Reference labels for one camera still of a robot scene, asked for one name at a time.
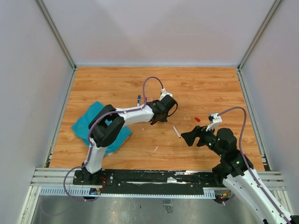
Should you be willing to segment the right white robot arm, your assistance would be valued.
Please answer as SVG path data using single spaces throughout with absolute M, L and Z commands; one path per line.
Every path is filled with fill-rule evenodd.
M 250 210 L 259 224 L 297 224 L 299 217 L 274 197 L 262 182 L 249 159 L 237 148 L 237 138 L 229 128 L 217 132 L 196 126 L 182 133 L 188 146 L 199 138 L 198 147 L 207 146 L 220 156 L 220 163 L 212 169 L 214 185 L 227 187 Z

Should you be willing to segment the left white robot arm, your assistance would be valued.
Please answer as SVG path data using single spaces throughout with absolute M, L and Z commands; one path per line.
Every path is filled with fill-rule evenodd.
M 100 180 L 111 174 L 102 170 L 102 162 L 107 148 L 119 136 L 121 129 L 136 123 L 167 122 L 170 111 L 177 108 L 177 101 L 169 94 L 158 100 L 131 108 L 115 108 L 106 105 L 89 124 L 87 140 L 88 155 L 82 166 L 75 171 L 74 185 L 98 185 Z

